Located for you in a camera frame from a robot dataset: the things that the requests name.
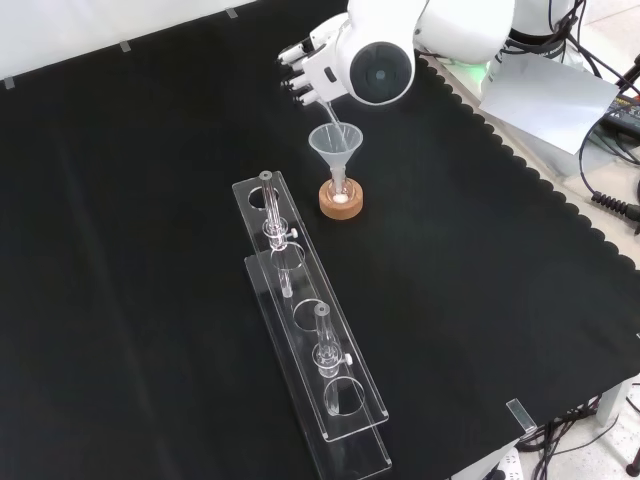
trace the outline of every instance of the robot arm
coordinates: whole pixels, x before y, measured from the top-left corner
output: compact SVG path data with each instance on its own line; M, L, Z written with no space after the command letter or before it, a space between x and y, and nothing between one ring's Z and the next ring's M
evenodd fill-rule
M368 105L398 100L415 74L414 46L465 63L502 48L515 0L349 0L278 57L294 77L283 85L302 105L345 94Z

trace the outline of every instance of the rack hole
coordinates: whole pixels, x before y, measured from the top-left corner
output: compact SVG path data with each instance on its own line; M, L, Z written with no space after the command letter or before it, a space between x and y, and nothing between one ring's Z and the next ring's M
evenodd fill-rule
M317 298L307 298L296 305L296 308L293 309L293 321L298 328L305 332L315 333L317 327L314 308L319 303L322 301Z
M324 389L324 405L332 416L353 415L364 404L364 388L355 378L337 377Z
M285 242L279 250L271 251L271 263L278 270L295 270L304 262L304 249L295 242Z
M273 189L276 192L276 200L280 198L278 189ZM249 192L249 205L256 210L264 210L264 195L262 195L262 187L256 187Z

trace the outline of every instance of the black table surface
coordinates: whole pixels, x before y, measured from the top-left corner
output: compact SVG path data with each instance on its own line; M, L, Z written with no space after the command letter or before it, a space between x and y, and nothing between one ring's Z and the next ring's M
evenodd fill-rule
M391 477L442 480L640 371L638 277L420 64L336 102L365 208L317 206L325 121L279 51L343 2L261 0L0 92L0 476L296 479L314 469L231 185L280 170L390 412Z

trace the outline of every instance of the clear acrylic test tube rack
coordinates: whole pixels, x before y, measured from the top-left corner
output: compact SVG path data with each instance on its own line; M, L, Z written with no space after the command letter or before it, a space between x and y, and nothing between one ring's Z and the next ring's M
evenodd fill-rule
M391 468L389 414L280 172L233 185L255 255L245 265L323 480Z

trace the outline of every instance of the wooden base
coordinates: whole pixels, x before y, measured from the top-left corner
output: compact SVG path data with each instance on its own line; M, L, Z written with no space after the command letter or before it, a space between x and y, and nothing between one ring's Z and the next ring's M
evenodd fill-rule
M346 203L336 203L329 199L329 184L331 180L327 180L321 187L318 197L320 199L320 210L327 217L334 220L348 220L355 217L362 210L363 194L362 187L358 182L349 178L353 185L354 195L351 200Z

